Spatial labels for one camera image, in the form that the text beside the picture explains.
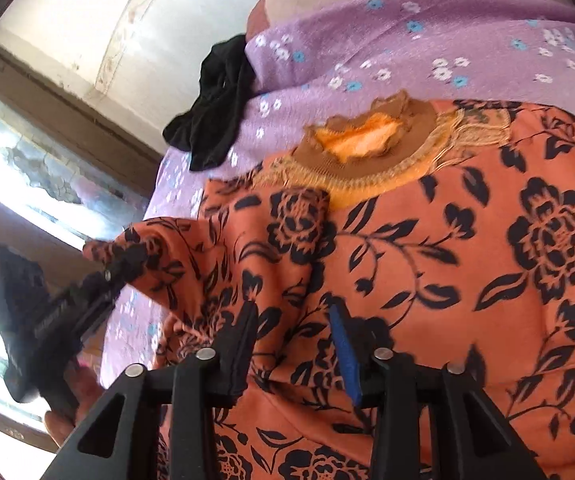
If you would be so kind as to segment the orange black floral garment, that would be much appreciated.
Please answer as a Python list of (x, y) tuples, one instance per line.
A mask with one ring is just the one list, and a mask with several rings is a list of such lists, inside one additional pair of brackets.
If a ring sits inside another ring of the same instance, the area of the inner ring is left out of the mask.
[(462, 363), (545, 474), (575, 479), (575, 115), (399, 92), (309, 127), (292, 153), (207, 183), (85, 255), (146, 251), (135, 288), (168, 315), (154, 364), (260, 314), (242, 399), (215, 416), (225, 479), (363, 479), (375, 413), (355, 408), (329, 325)]

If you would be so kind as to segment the black cloth on bed edge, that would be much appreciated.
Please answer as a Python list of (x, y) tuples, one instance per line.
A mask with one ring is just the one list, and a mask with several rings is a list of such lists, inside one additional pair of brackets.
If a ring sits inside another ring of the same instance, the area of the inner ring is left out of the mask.
[(219, 167), (237, 141), (255, 80), (245, 47), (243, 35), (214, 44), (201, 64), (199, 96), (163, 129), (169, 146), (190, 155), (192, 172)]

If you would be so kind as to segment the purple floral bed sheet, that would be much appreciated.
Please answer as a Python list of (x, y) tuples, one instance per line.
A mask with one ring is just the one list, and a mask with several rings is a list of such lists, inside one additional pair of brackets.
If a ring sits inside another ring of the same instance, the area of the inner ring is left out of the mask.
[(405, 92), (418, 101), (545, 104), (575, 115), (575, 10), (547, 0), (356, 0), (269, 28), (246, 48), (258, 96), (244, 141), (292, 153), (309, 127)]

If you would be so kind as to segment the brown wooden window frame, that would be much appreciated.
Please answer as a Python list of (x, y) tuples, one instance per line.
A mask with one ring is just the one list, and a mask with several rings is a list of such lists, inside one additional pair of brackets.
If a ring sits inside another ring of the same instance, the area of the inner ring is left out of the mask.
[(162, 155), (0, 47), (0, 100), (92, 166), (144, 197)]

